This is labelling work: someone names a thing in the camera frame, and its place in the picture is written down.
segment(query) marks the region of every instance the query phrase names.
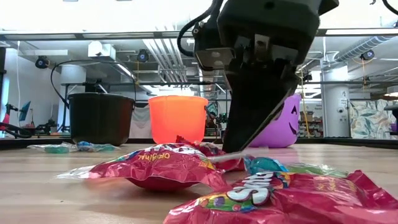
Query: purple bucket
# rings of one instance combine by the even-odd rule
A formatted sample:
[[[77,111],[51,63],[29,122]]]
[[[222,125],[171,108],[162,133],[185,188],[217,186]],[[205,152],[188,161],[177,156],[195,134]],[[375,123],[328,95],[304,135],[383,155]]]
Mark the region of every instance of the purple bucket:
[[[286,98],[279,118],[269,123],[250,146],[284,148],[293,145],[299,132],[300,100],[298,94]]]
[[[391,131],[396,133],[397,132],[397,124],[392,123],[392,124],[390,124],[390,126],[391,126]]]

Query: skittles bag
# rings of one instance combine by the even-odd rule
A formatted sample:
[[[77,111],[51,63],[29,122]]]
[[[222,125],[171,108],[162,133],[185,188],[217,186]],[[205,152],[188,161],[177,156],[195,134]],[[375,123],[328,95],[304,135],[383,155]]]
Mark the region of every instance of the skittles bag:
[[[397,223],[398,201],[361,171],[347,178],[260,172],[172,209],[164,224]]]
[[[56,178],[126,178],[156,191],[176,191],[199,183],[213,190],[227,186],[222,172],[187,144],[160,144],[96,166],[73,169]]]

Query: wooden table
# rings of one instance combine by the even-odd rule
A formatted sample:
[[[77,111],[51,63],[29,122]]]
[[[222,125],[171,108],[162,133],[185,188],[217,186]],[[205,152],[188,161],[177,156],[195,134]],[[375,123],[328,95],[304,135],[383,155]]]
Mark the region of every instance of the wooden table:
[[[112,153],[45,154],[21,149],[0,151],[1,224],[143,224],[162,223],[167,212],[187,200],[210,193],[197,185],[177,194],[154,194],[124,179],[80,181],[53,179],[64,171],[97,164],[148,145],[126,145]],[[362,169],[398,197],[398,151],[320,144],[272,149],[281,162],[328,164]],[[244,176],[227,174],[228,180]]]

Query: candy bag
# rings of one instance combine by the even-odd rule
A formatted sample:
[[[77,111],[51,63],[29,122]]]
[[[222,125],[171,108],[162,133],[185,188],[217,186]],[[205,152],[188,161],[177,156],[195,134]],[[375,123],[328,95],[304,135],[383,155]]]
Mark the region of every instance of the candy bag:
[[[397,223],[398,201],[360,170],[347,178],[259,172],[172,209],[164,224]]]
[[[198,149],[200,152],[202,152],[207,157],[222,156],[222,155],[226,154],[226,152],[224,152],[222,149],[220,149],[215,144],[210,143],[210,142],[192,143],[190,141],[185,140],[181,136],[177,136],[177,140],[175,142],[191,145],[192,147],[194,147],[195,149]],[[217,169],[222,169],[225,171],[242,171],[242,170],[244,170],[244,162],[242,159],[231,159],[228,161],[217,162],[217,163],[214,163],[214,166]]]
[[[304,163],[291,163],[282,165],[278,160],[267,157],[257,157],[254,159],[244,158],[245,169],[250,174],[262,171],[283,171],[303,174],[328,175],[332,177],[347,177],[348,172],[338,171],[328,165],[313,165]]]
[[[214,190],[227,186],[222,172],[200,151],[186,144],[161,144],[96,166],[73,169],[56,178],[122,177],[158,191],[180,190],[203,183]]]

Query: blue candy wrapper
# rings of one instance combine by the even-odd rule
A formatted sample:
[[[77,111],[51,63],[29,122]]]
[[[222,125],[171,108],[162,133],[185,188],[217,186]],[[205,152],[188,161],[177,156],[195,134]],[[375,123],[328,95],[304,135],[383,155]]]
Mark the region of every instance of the blue candy wrapper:
[[[264,172],[264,171],[281,171],[281,172],[289,171],[278,160],[271,159],[268,157],[257,157],[254,159],[245,157],[244,158],[244,168],[251,175],[257,174],[258,172]]]

